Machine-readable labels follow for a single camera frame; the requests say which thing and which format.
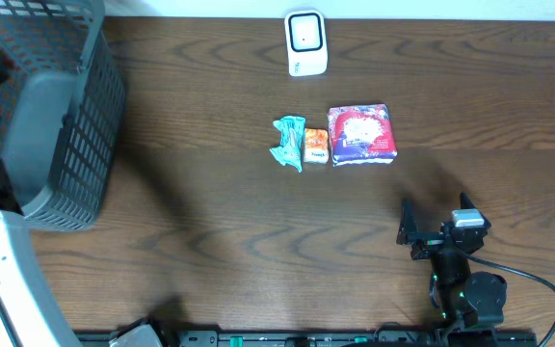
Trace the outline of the red purple snack packet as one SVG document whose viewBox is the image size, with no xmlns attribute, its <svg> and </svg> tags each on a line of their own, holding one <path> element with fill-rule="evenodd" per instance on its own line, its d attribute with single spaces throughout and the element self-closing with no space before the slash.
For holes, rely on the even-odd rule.
<svg viewBox="0 0 555 347">
<path fill-rule="evenodd" d="M 385 104 L 330 108 L 331 162 L 335 167 L 391 164 L 398 151 Z"/>
</svg>

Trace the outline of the small orange snack packet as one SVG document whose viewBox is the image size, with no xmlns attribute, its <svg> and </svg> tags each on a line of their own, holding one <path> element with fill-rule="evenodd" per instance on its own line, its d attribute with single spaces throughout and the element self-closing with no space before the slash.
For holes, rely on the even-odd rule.
<svg viewBox="0 0 555 347">
<path fill-rule="evenodd" d="M 329 133 L 325 129 L 306 128 L 304 130 L 304 161 L 326 164 L 329 160 Z"/>
</svg>

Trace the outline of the teal wrapper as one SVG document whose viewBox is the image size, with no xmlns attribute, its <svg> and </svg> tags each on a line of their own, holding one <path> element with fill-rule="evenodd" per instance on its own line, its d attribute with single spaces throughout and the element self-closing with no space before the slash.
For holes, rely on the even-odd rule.
<svg viewBox="0 0 555 347">
<path fill-rule="evenodd" d="M 285 116 L 273 121 L 273 127 L 280 131 L 280 144 L 270 149 L 271 154 L 282 166 L 293 166 L 299 173 L 303 171 L 302 143 L 305 118 Z"/>
</svg>

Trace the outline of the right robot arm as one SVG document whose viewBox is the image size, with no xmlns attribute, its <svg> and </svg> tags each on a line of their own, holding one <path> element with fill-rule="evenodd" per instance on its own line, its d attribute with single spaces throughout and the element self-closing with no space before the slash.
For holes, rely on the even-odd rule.
<svg viewBox="0 0 555 347">
<path fill-rule="evenodd" d="M 429 295 L 448 325 L 490 328 L 504 321 L 507 283 L 498 275 L 471 271 L 468 258 L 484 246 L 490 222 L 466 194 L 460 194 L 460 205 L 439 231 L 431 232 L 418 227 L 410 203 L 403 200 L 396 243 L 409 246 L 413 260 L 431 262 Z"/>
</svg>

